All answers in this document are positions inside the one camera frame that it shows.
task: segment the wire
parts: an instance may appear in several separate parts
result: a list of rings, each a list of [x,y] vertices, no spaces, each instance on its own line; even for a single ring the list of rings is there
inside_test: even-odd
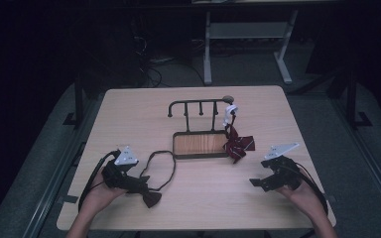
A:
[[[142,37],[134,37],[134,39],[135,39],[135,40],[140,40],[140,41],[143,41],[143,42],[144,42],[144,47],[143,47],[143,49],[141,50],[141,52],[143,53],[143,52],[147,49],[147,46],[148,46],[147,41],[146,41],[144,38],[142,38]]]
[[[81,197],[79,198],[79,202],[78,202],[78,211],[81,210],[81,207],[82,207],[82,203],[84,202],[86,196],[88,195],[89,191],[90,191],[90,187],[92,185],[92,182],[94,181],[95,177],[97,176],[97,173],[98,171],[100,170],[101,166],[103,165],[103,163],[106,161],[106,159],[109,157],[109,156],[113,156],[116,158],[116,155],[119,154],[120,151],[112,151],[112,152],[109,152],[107,155],[105,155],[103,158],[100,159],[100,161],[98,162],[97,166],[94,168],[94,171],[91,173],[91,176],[89,177],[88,179],[88,182],[86,183],[85,185],[85,188],[84,190],[82,191],[82,194],[81,194]]]
[[[148,162],[147,162],[147,165],[146,167],[141,171],[141,173],[139,174],[139,178],[142,177],[142,175],[144,174],[145,170],[148,168],[148,166],[150,165],[150,162],[151,160],[153,160],[154,156],[156,155],[159,155],[159,154],[164,154],[164,153],[169,153],[170,155],[172,155],[172,159],[173,159],[173,171],[172,171],[172,174],[170,175],[169,179],[163,183],[159,188],[150,188],[149,187],[149,190],[153,190],[153,191],[160,191],[163,187],[165,187],[170,181],[172,181],[173,179],[173,176],[175,175],[175,171],[176,171],[176,159],[175,159],[175,155],[173,154],[173,152],[171,151],[156,151],[156,152],[153,152],[150,156],[150,158],[148,159]]]
[[[209,41],[209,45],[212,45],[212,42],[215,42],[215,40]],[[193,57],[198,56],[199,54],[203,53],[203,50],[205,49],[205,40],[191,40],[190,42],[193,45],[191,49],[191,55]]]
[[[196,70],[196,68],[194,68],[192,65],[189,65],[187,63],[184,63],[184,62],[167,62],[167,63],[163,63],[163,62],[160,62],[160,63],[156,63],[154,66],[165,66],[165,65],[183,65],[183,66],[186,66],[190,69],[192,69],[197,77],[199,78],[199,80],[202,82],[202,85],[205,86],[205,83],[203,82],[203,77],[200,75],[200,73]]]
[[[141,72],[142,72],[143,74],[146,75],[146,80],[145,80],[145,81],[146,81],[146,83],[147,83],[147,88],[150,87],[150,80],[153,80],[153,79],[151,78],[150,75],[148,75],[148,72],[146,73],[146,72],[144,71],[144,69],[143,69],[142,67],[140,67],[139,69],[141,70]]]
[[[106,180],[104,180],[104,181],[102,181],[102,182],[99,182],[98,184],[92,186],[89,190],[92,190],[93,188],[95,188],[95,187],[101,185],[101,184],[104,183],[104,182],[106,182]]]
[[[162,74],[161,74],[158,70],[156,70],[156,69],[154,69],[154,68],[152,68],[152,67],[148,67],[148,70],[152,70],[152,71],[154,71],[154,72],[159,76],[159,80],[156,81],[156,80],[154,80],[154,79],[150,76],[150,74],[147,73],[148,78],[149,78],[149,79],[151,80],[151,82],[153,83],[153,87],[158,87],[158,86],[162,83],[162,79],[163,79]]]
[[[312,178],[311,174],[309,174],[308,170],[306,170],[306,168],[304,166],[302,166],[301,164],[299,163],[295,163],[296,165],[300,166],[305,172],[306,174],[308,174],[309,178],[311,179],[311,181],[315,184],[315,186],[318,186],[317,183],[315,182],[314,178]]]

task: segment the forearm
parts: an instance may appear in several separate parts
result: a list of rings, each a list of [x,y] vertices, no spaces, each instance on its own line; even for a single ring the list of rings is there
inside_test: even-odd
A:
[[[336,238],[336,232],[326,215],[311,217],[310,220],[315,229],[315,234],[320,238]]]
[[[94,216],[93,213],[80,212],[67,232],[66,238],[86,237]]]

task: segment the dark red cloth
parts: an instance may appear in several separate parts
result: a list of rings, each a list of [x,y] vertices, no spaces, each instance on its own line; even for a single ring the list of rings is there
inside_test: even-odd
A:
[[[236,129],[234,129],[231,124],[227,124],[225,126],[225,132],[228,142],[226,142],[222,148],[229,157],[234,159],[233,164],[236,164],[240,159],[246,156],[245,151],[255,150],[255,141],[253,140],[253,136],[239,137]]]

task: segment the fabric piece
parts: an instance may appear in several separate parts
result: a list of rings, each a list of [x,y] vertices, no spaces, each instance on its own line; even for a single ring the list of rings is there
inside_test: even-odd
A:
[[[142,192],[141,195],[148,208],[151,208],[154,205],[156,205],[162,198],[161,193],[154,191]]]
[[[234,159],[236,164],[240,159],[246,156],[245,151],[255,151],[255,141],[253,136],[239,137],[236,129],[234,129],[232,124],[227,124],[225,126],[226,138],[228,141],[222,147],[227,155]]]
[[[230,119],[228,118],[230,115],[232,116],[233,120],[236,118],[236,112],[238,108],[236,105],[229,105],[225,108],[225,114],[224,119],[222,120],[222,125],[227,126],[230,123]]]

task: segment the floor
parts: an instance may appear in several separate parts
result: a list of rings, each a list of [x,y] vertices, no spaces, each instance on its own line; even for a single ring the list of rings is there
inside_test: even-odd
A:
[[[235,47],[231,54],[214,56],[212,86],[280,85],[290,92],[318,77],[305,73],[314,44],[291,43],[285,62],[294,82],[285,84],[273,57],[278,46],[279,42],[260,42],[256,49]],[[155,63],[143,87],[204,86],[202,72],[201,54]],[[371,170],[377,166],[381,171],[381,111],[373,95],[358,85],[357,111],[365,112],[373,126],[353,130],[344,118],[345,96],[329,99],[328,86],[326,82],[303,95],[289,95],[289,103],[335,213],[339,237],[381,237],[381,176]],[[103,96],[84,99],[84,120],[75,128],[64,125],[66,115],[74,111],[73,86],[66,89],[0,207],[0,237],[65,236],[56,222]],[[269,232],[284,238],[300,237],[306,230]],[[89,237],[135,233],[91,231]],[[141,237],[197,237],[197,232],[146,231]],[[263,231],[207,231],[204,237],[263,237]]]

